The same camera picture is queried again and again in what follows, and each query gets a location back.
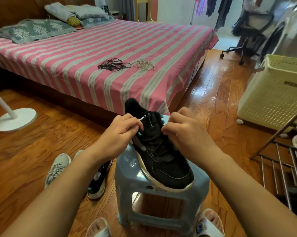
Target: pink striped bedsheet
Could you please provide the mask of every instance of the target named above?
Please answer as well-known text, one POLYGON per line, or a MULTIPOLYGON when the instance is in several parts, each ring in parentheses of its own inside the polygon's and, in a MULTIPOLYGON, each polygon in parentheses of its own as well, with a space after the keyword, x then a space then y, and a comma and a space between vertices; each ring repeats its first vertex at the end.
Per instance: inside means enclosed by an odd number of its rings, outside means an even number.
POLYGON ((131 97, 167 114, 199 59, 217 42, 206 26, 116 20, 28 44, 0 38, 0 67, 118 114, 131 97), (98 69, 113 57, 129 63, 146 59, 156 68, 146 74, 135 67, 98 69))

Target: laundry basket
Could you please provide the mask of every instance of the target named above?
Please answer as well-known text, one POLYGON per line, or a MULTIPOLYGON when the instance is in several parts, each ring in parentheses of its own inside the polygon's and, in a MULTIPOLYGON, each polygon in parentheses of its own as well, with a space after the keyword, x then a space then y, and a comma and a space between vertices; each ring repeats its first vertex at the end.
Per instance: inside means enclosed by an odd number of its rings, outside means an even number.
POLYGON ((237 115, 278 130, 297 113, 297 58, 267 55, 263 64, 240 99, 237 115))

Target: green pillow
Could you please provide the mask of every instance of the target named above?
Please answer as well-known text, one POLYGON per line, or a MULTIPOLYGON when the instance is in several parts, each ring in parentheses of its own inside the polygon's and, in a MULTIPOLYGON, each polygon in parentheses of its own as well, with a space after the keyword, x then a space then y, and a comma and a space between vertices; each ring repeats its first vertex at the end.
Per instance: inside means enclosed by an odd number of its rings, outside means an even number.
POLYGON ((93 26, 102 25, 108 22, 114 21, 114 18, 112 16, 106 16, 106 17, 91 17, 88 19, 81 20, 83 28, 87 29, 93 26))
POLYGON ((0 29, 0 37, 24 44, 77 31, 65 22, 51 19, 27 19, 0 29))

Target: yellow chair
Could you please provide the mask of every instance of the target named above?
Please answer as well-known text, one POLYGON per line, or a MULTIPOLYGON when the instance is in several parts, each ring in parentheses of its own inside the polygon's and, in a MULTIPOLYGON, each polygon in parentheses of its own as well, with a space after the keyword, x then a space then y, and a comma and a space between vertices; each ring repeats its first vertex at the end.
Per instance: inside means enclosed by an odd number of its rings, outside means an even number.
POLYGON ((139 21, 139 3, 148 3, 148 21, 145 21, 145 23, 162 23, 162 22, 157 22, 157 21, 153 21, 152 17, 151 17, 151 8, 152 8, 152 4, 151 4, 151 0, 134 0, 134 6, 135 6, 135 21, 136 22, 140 22, 139 21))

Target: metal rack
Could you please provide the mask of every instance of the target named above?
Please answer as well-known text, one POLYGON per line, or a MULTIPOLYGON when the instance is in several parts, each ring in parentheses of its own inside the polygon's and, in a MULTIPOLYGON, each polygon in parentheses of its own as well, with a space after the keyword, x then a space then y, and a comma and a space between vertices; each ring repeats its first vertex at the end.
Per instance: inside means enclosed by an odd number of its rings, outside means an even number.
POLYGON ((264 173, 264 159, 267 159, 269 161, 271 161, 272 163, 272 169, 273 169, 273 177, 274 177, 274 182, 276 185, 276 192, 277 194, 279 194, 279 187, 277 184, 277 174, 276 174, 276 169, 275 169, 275 163, 277 163, 280 166, 280 173, 281 173, 281 182, 283 184, 283 189, 284 189, 284 194, 285 194, 285 198, 287 201, 287 206, 288 208, 292 211, 292 204, 290 201, 290 196, 289 196, 289 191, 288 191, 288 183, 287 183, 287 179, 286 179, 286 174, 284 172, 284 167, 288 167, 291 169, 291 173, 292 173, 292 177, 293 177, 293 182, 294 185, 297 187, 297 148, 294 146, 290 146, 290 145, 286 145, 283 143, 280 143, 278 141, 276 141, 275 139, 277 137, 279 137, 280 134, 282 134, 288 127, 293 127, 296 129, 297 131, 297 124, 295 123, 295 121, 297 120, 297 114, 295 116, 293 116, 280 130, 278 130, 269 140, 268 142, 261 147, 261 149, 259 151, 256 152, 255 155, 253 155, 251 157, 251 160, 254 160, 254 158, 256 156, 260 157, 260 162, 261 162, 261 168, 262 168, 262 179, 263 179, 263 186, 265 188, 265 173, 264 173), (269 144, 274 144, 276 146, 277 149, 277 155, 278 155, 278 160, 272 159, 266 155, 261 154, 261 152, 269 145, 269 144), (289 150, 291 158, 292 158, 292 165, 283 163, 283 161, 281 160, 281 155, 280 155, 280 151, 279 151, 279 147, 285 147, 289 150))

